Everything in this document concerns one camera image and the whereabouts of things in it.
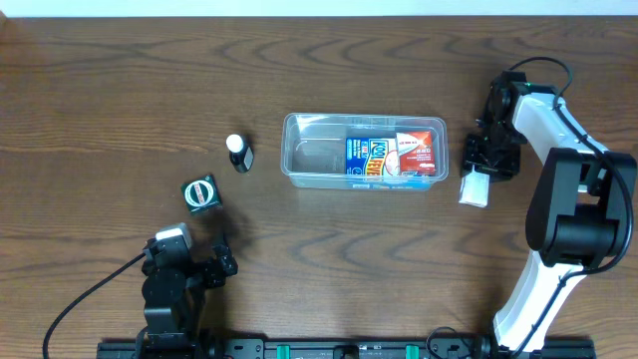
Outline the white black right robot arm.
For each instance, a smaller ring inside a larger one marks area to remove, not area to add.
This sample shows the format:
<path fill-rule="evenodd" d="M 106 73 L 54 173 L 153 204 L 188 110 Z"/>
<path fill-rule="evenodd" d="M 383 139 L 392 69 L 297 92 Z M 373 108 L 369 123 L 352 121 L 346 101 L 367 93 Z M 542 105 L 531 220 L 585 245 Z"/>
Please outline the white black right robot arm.
<path fill-rule="evenodd" d="M 525 220 L 530 248 L 490 334 L 473 358 L 593 358 L 589 339 L 549 339 L 546 332 L 569 292 L 624 256 L 633 233 L 637 164 L 592 140 L 555 87 L 505 71 L 490 84 L 478 125 L 466 139 L 461 200 L 483 205 L 491 182 L 519 172 L 520 148 L 532 146 L 542 171 Z"/>

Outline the green round-label box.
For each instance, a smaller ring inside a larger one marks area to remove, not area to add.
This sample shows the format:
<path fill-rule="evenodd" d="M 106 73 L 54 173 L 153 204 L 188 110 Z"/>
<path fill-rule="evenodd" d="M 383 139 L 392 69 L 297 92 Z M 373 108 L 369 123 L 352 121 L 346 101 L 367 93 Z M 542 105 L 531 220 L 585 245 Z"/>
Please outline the green round-label box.
<path fill-rule="evenodd" d="M 211 174 L 185 182 L 180 192 L 190 214 L 222 207 L 219 191 Z"/>

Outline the red medicine box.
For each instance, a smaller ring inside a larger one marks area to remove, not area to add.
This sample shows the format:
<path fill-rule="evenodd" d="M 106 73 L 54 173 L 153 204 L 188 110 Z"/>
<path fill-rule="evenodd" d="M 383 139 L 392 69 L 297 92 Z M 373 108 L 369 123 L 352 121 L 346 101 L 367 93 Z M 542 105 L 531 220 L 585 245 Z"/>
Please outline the red medicine box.
<path fill-rule="evenodd" d="M 396 133 L 402 176 L 433 176 L 437 166 L 431 131 Z"/>

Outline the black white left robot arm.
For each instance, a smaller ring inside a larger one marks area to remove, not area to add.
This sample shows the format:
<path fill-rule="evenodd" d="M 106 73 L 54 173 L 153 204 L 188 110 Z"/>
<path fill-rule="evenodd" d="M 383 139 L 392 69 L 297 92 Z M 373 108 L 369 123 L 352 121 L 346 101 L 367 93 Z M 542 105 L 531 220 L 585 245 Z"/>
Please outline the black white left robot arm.
<path fill-rule="evenodd" d="M 136 338 L 135 358 L 221 358 L 223 345 L 200 327 L 205 292 L 238 271 L 225 239 L 196 262 L 183 237 L 151 239 L 144 248 L 142 294 L 147 326 Z"/>

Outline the blue Kool Fever box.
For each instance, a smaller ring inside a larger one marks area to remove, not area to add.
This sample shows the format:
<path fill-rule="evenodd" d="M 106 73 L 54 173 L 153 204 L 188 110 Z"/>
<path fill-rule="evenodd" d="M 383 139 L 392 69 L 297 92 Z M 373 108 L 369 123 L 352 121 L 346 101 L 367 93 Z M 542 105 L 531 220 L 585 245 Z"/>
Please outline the blue Kool Fever box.
<path fill-rule="evenodd" d="M 345 156 L 347 175 L 394 177 L 400 172 L 395 138 L 348 138 Z"/>

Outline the dark bottle white cap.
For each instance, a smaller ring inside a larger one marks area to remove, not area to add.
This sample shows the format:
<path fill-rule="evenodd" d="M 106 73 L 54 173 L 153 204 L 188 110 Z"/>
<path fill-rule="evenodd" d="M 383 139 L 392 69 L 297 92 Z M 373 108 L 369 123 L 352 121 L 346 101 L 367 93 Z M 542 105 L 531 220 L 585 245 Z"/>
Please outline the dark bottle white cap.
<path fill-rule="evenodd" d="M 254 153 L 244 137 L 232 134 L 226 139 L 229 159 L 238 173 L 247 173 L 253 165 Z"/>

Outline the white Panadol box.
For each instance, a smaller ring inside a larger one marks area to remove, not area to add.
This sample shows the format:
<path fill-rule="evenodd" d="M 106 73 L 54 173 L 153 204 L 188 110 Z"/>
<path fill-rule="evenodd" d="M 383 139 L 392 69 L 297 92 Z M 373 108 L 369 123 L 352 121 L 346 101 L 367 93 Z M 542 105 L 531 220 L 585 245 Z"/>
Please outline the white Panadol box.
<path fill-rule="evenodd" d="M 459 203 L 475 207 L 488 205 L 490 177 L 475 168 L 462 178 Z"/>

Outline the clear plastic container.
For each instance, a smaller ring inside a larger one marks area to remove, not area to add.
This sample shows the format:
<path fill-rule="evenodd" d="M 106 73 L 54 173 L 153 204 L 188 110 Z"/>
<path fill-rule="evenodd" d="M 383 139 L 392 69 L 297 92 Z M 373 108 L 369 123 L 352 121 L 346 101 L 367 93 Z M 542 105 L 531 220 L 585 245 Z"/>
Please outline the clear plastic container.
<path fill-rule="evenodd" d="M 280 166 L 298 187 L 425 191 L 449 174 L 447 127 L 436 117 L 293 113 Z"/>

